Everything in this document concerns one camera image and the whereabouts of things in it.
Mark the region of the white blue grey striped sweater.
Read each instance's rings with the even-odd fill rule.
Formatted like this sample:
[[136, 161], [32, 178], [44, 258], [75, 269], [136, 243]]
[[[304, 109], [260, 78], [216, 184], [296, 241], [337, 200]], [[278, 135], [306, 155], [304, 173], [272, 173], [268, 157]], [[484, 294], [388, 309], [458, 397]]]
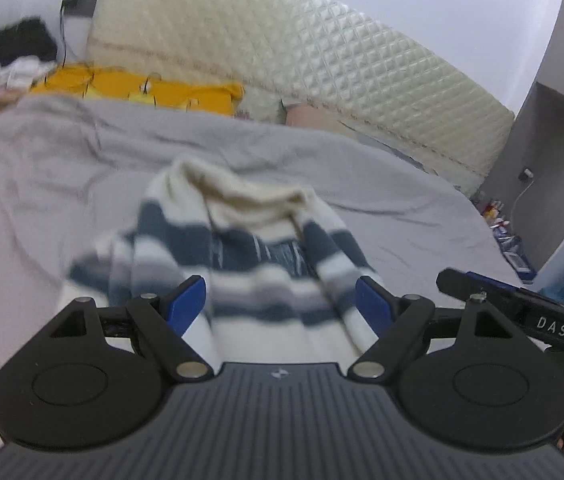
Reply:
[[376, 341], [355, 306], [372, 266], [336, 212], [311, 188], [257, 183], [195, 158], [148, 182], [135, 218], [73, 260], [65, 306], [101, 307], [206, 283], [203, 313], [183, 335], [211, 366], [336, 362]]

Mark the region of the colourful items on nightstand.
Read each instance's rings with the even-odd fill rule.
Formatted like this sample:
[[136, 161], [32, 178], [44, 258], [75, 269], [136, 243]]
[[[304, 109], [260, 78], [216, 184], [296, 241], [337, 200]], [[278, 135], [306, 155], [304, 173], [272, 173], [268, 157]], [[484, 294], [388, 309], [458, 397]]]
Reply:
[[503, 212], [503, 206], [501, 200], [489, 200], [483, 206], [482, 217], [491, 229], [503, 258], [523, 283], [530, 284], [536, 278], [537, 271], [526, 255], [522, 238], [514, 231], [511, 219]]

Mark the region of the grey bed cover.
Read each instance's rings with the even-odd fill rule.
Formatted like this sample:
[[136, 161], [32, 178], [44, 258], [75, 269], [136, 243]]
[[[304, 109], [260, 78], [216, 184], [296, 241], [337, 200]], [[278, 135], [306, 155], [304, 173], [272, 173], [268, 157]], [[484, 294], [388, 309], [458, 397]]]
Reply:
[[359, 276], [438, 300], [447, 268], [516, 282], [462, 193], [379, 148], [67, 96], [0, 113], [0, 367], [73, 298], [118, 306], [194, 274], [185, 338], [212, 366], [348, 366], [375, 339]]

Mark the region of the pink pillow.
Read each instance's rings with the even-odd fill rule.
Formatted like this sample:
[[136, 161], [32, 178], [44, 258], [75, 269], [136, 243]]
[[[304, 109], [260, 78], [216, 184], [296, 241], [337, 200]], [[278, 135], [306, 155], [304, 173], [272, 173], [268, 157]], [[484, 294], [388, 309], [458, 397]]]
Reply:
[[357, 133], [333, 117], [327, 110], [308, 103], [291, 104], [286, 107], [286, 125], [291, 128], [321, 130], [357, 139]]

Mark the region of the yellow cloth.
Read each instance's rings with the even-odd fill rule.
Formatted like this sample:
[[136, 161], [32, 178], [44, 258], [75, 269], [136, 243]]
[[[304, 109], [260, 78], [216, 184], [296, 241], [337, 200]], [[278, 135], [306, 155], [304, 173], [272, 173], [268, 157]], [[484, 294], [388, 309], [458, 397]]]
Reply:
[[118, 67], [71, 64], [53, 70], [36, 82], [29, 93], [65, 94], [82, 100], [118, 100], [233, 116], [244, 96], [244, 87], [238, 82], [188, 84], [163, 79], [157, 73], [142, 75]]

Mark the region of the cream quilted headboard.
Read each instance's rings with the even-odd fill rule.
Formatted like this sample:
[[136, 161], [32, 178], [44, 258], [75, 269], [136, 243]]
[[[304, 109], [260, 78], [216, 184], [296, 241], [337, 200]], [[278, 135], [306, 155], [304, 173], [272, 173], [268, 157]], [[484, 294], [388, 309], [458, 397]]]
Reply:
[[86, 55], [192, 84], [240, 82], [239, 110], [257, 122], [311, 104], [465, 194], [514, 120], [457, 67], [337, 0], [97, 0]]

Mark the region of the black garment pile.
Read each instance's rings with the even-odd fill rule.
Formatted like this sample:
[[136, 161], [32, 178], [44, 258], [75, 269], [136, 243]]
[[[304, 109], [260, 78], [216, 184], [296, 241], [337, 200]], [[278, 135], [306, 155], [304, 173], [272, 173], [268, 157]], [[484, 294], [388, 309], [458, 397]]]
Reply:
[[40, 18], [26, 18], [0, 29], [0, 65], [33, 56], [41, 62], [55, 62], [57, 44]]

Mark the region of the black wall socket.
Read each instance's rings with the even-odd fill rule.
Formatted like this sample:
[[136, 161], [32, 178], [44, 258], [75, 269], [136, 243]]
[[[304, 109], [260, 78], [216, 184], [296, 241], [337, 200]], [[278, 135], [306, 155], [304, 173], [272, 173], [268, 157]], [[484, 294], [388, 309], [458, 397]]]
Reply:
[[61, 0], [60, 12], [66, 16], [91, 18], [94, 15], [97, 0]]

